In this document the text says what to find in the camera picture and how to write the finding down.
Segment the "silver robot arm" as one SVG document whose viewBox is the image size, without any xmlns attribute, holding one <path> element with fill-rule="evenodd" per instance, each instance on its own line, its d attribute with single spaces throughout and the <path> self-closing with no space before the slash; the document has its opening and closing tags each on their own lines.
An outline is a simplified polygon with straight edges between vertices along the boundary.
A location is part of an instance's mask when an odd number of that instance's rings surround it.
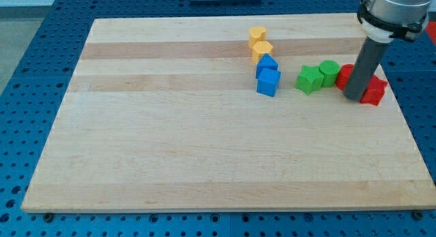
<svg viewBox="0 0 436 237">
<path fill-rule="evenodd" d="M 381 44 L 416 41 L 429 23 L 432 0 L 360 0 L 357 18 L 367 37 Z"/>
</svg>

